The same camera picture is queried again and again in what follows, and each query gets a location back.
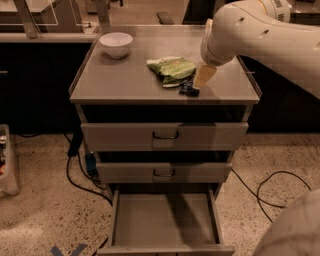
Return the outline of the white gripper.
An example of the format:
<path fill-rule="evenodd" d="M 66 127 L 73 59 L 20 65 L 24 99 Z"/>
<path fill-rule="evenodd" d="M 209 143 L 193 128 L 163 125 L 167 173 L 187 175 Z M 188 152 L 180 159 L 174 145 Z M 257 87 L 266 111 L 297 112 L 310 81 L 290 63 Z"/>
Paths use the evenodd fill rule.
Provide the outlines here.
<path fill-rule="evenodd" d="M 193 80 L 193 87 L 195 89 L 204 87 L 215 75 L 217 72 L 215 66 L 222 66 L 235 57 L 234 52 L 224 47 L 222 43 L 214 37 L 211 32 L 212 24 L 213 19 L 207 19 L 205 29 L 206 34 L 204 35 L 200 46 L 201 58 L 206 64 L 201 63 L 197 67 Z"/>

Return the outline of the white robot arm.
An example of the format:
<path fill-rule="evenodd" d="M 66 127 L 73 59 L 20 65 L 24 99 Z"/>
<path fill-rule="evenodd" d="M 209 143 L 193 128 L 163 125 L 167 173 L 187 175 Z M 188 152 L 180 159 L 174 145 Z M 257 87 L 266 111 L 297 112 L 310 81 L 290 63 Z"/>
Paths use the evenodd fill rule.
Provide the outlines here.
<path fill-rule="evenodd" d="M 206 22 L 193 86 L 206 85 L 234 56 L 250 57 L 320 98 L 320 29 L 290 22 L 286 0 L 240 0 Z M 252 256 L 320 256 L 320 189 L 304 194 L 270 225 Z"/>

